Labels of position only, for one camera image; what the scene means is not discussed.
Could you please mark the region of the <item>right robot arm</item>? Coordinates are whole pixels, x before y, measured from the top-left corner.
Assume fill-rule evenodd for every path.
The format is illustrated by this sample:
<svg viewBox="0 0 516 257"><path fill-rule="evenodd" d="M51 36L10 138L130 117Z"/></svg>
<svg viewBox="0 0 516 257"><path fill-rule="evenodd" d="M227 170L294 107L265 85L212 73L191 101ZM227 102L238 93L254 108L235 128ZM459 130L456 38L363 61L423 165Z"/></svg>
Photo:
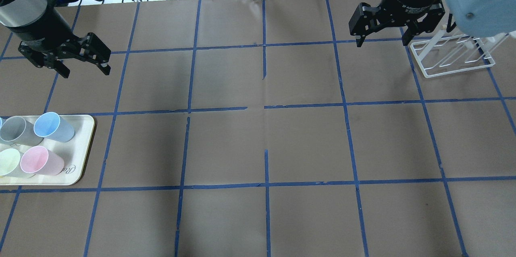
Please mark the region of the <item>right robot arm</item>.
<svg viewBox="0 0 516 257"><path fill-rule="evenodd" d="M406 27L402 44L431 33L448 11L453 19L448 31L459 28L477 38L515 31L515 0L381 0L373 7L361 2L350 21L350 35L361 47L366 37L385 28Z"/></svg>

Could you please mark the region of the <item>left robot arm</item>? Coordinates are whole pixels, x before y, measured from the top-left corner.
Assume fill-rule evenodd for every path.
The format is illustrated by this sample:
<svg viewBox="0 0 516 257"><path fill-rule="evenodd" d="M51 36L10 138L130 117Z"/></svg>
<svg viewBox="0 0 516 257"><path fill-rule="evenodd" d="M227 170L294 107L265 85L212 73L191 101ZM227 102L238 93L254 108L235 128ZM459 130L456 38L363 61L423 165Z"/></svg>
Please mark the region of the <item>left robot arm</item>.
<svg viewBox="0 0 516 257"><path fill-rule="evenodd" d="M37 68L49 68L68 78L70 70L62 60L90 62L109 75L111 50L95 33L74 35L57 11L79 0L1 0L0 20L20 40L18 51Z"/></svg>

